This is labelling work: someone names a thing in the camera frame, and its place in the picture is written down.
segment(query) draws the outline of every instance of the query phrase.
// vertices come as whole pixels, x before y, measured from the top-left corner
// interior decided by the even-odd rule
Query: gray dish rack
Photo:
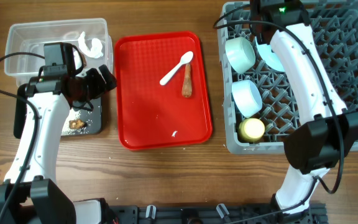
[[[358,0],[302,1],[312,19],[314,41],[327,74],[349,111],[358,111]],[[249,2],[227,2],[221,15]],[[248,9],[237,11],[218,25],[250,19]],[[228,62],[224,45],[243,36],[251,41],[257,57],[255,65],[243,74],[236,73]],[[235,25],[218,30],[219,60],[224,80],[224,122],[226,147],[233,154],[283,153],[283,138],[299,127],[296,100],[287,76],[268,67],[260,58],[255,38],[249,28]],[[231,94],[233,82],[250,79],[259,88],[263,107],[254,117],[266,125],[259,142],[241,142],[237,130],[245,119]],[[358,151],[358,141],[352,151]]]

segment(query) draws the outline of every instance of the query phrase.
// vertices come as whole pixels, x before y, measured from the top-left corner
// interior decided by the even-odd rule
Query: red tray
[[[193,94],[181,95],[185,66],[164,77],[187,51]],[[191,32],[124,37],[114,47],[119,140],[131,150],[205,142],[212,122],[200,40]]]

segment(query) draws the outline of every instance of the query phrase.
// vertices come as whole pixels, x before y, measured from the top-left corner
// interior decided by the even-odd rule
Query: clear plastic container
[[[85,43],[89,48],[93,38],[98,38],[103,45],[102,57],[85,56],[87,66],[84,72],[102,64],[106,64],[112,72],[112,43],[107,22],[102,18],[14,24],[9,29],[5,54],[31,52],[44,55],[44,44],[51,42],[68,42],[78,47],[77,39],[83,31],[86,34]],[[19,86],[37,76],[42,65],[45,65],[45,62],[41,58],[18,55],[5,60],[5,74],[15,77]]]

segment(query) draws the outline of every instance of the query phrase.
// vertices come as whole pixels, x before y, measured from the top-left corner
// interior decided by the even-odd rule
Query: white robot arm
[[[77,77],[84,63],[75,68],[73,49],[78,51],[68,43],[45,44],[44,75],[32,77],[25,87],[29,103],[19,150],[0,185],[0,223],[114,223],[115,214],[105,199],[71,202],[56,183],[60,136],[73,102],[84,103],[79,109],[92,110],[90,100],[116,87],[105,65],[99,67],[100,73],[91,68],[84,78]],[[28,197],[33,205],[20,205]]]
[[[346,109],[345,102],[340,99],[329,81],[314,45],[311,26],[306,26],[304,23],[301,23],[287,26],[287,29],[292,31],[309,48],[328,88],[335,113],[337,115],[342,114]],[[313,68],[309,58],[303,53],[300,45],[286,32],[280,32],[279,30],[274,34],[270,45],[280,59],[295,98],[297,99],[296,102],[301,125],[309,121],[314,121],[315,116],[318,114],[323,118],[331,117],[332,114],[328,106],[324,105],[326,98],[324,97],[316,70]],[[304,199],[313,183],[313,177],[318,175],[322,178],[328,171],[329,169],[327,168],[321,168],[313,170],[309,174],[302,174],[298,169],[294,169],[290,166],[284,183],[275,196],[279,207],[281,209],[288,208]],[[304,205],[287,211],[286,213],[302,212],[308,207],[309,199]]]

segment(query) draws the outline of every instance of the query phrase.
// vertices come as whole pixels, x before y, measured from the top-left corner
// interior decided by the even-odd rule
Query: wooden table
[[[62,138],[57,161],[59,187],[71,200],[104,197],[110,205],[179,206],[268,202],[281,186],[284,155],[235,156],[224,147],[223,80],[216,31],[211,28],[227,0],[86,1],[0,0],[0,57],[12,24],[102,17],[113,41],[156,32],[190,30],[202,42],[213,135],[204,144],[131,152],[117,136],[116,94],[103,101],[107,120],[95,136]],[[16,92],[0,65],[0,88]],[[0,184],[19,140],[12,135],[16,101],[0,95]],[[333,185],[336,171],[325,180]],[[346,158],[341,187],[328,195],[319,185],[312,201],[327,204],[330,223],[358,223],[358,152]]]

